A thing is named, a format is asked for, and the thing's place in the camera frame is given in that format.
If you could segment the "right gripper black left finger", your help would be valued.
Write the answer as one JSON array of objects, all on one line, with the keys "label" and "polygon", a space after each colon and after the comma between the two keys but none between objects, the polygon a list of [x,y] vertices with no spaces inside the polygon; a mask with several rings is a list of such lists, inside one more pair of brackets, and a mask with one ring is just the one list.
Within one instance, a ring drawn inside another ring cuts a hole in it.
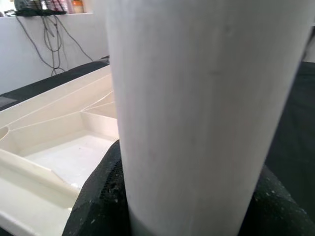
[{"label": "right gripper black left finger", "polygon": [[85,181],[66,222],[63,235],[130,234],[120,142],[115,141]]}]

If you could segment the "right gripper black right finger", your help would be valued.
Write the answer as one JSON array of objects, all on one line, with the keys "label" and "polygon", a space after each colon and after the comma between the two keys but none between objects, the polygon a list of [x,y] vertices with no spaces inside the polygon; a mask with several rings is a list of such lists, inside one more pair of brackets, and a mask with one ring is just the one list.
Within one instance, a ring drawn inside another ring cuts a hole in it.
[{"label": "right gripper black right finger", "polygon": [[264,166],[242,223],[244,236],[313,236],[315,222]]}]

